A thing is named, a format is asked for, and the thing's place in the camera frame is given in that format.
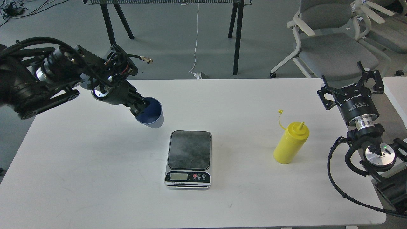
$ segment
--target blue cup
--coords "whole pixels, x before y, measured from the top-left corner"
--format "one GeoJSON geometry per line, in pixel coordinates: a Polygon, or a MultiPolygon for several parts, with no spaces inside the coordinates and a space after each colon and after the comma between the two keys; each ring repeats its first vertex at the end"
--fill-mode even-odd
{"type": "Polygon", "coordinates": [[[161,103],[152,97],[145,97],[144,100],[150,105],[136,117],[137,121],[151,128],[159,128],[164,123],[161,103]]]}

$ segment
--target office chair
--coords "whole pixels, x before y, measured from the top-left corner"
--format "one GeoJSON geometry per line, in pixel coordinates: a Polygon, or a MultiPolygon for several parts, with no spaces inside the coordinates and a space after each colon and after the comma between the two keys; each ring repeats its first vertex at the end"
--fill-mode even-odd
{"type": "MultiPolygon", "coordinates": [[[[402,13],[395,13],[388,15],[382,12],[378,14],[386,21],[379,24],[375,21],[371,22],[369,19],[364,19],[360,22],[361,28],[369,30],[365,36],[367,40],[373,40],[382,45],[386,49],[392,50],[399,54],[407,54],[407,2],[406,0],[398,0],[402,7],[402,13]]],[[[389,6],[395,0],[371,0],[382,7],[389,6]]],[[[407,72],[407,64],[403,70],[396,71],[396,76],[401,76],[407,72]]]]}
{"type": "Polygon", "coordinates": [[[339,28],[352,17],[352,1],[349,0],[300,0],[300,9],[293,20],[287,23],[295,38],[295,50],[270,71],[270,77],[276,77],[275,71],[293,60],[302,73],[308,77],[321,78],[327,82],[343,82],[345,86],[354,83],[360,77],[357,62],[365,68],[375,69],[379,61],[364,46],[344,33],[316,35],[314,30],[339,28]],[[304,32],[307,38],[301,39],[304,32]]]}

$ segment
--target table leg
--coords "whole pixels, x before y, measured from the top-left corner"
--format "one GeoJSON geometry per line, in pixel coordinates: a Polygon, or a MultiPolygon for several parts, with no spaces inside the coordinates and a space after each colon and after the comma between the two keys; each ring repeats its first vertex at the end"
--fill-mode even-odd
{"type": "Polygon", "coordinates": [[[234,21],[236,19],[237,5],[238,5],[238,3],[233,3],[232,16],[230,17],[230,26],[229,26],[229,35],[228,35],[229,38],[232,38],[234,21]]]}
{"type": "Polygon", "coordinates": [[[237,11],[236,44],[234,46],[233,75],[237,75],[237,68],[239,65],[240,37],[242,35],[242,19],[243,19],[243,7],[244,6],[245,6],[245,0],[241,0],[241,2],[238,5],[238,11],[237,11]]]}
{"type": "Polygon", "coordinates": [[[110,21],[109,11],[107,10],[106,4],[101,4],[103,19],[105,20],[105,25],[107,29],[107,35],[109,36],[110,45],[116,43],[116,39],[114,39],[114,33],[112,28],[112,22],[110,21]]]}
{"type": "Polygon", "coordinates": [[[129,35],[129,38],[130,38],[130,39],[134,39],[133,33],[132,33],[131,30],[130,30],[129,24],[127,23],[126,17],[125,17],[125,15],[123,14],[122,8],[120,8],[120,5],[119,5],[119,4],[113,4],[113,5],[114,5],[114,8],[115,8],[116,11],[117,11],[117,14],[119,15],[120,20],[121,20],[122,23],[123,23],[123,26],[124,26],[125,29],[126,29],[127,34],[129,35]]]}

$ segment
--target white table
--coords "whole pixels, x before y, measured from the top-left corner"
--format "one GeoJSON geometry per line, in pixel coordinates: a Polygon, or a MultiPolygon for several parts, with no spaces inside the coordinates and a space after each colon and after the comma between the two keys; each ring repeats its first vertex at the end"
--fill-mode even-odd
{"type": "Polygon", "coordinates": [[[407,77],[383,77],[384,92],[407,128],[407,77]]]}
{"type": "MultiPolygon", "coordinates": [[[[326,111],[321,79],[131,81],[157,98],[164,124],[138,123],[124,106],[89,91],[38,115],[0,184],[0,228],[211,228],[366,225],[385,214],[358,206],[329,182],[330,146],[347,128],[326,111]],[[310,137],[288,165],[273,159],[281,122],[310,137]],[[164,185],[171,132],[212,134],[212,185],[164,185]]],[[[332,174],[352,197],[381,207],[368,177],[350,171],[342,145],[332,174]]]]}

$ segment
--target digital scale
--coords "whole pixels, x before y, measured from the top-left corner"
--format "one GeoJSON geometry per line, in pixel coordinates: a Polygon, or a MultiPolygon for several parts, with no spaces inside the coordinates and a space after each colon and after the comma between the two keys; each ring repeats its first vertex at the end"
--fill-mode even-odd
{"type": "Polygon", "coordinates": [[[165,185],[180,189],[209,188],[211,140],[211,134],[206,131],[174,131],[168,150],[165,185]]]}

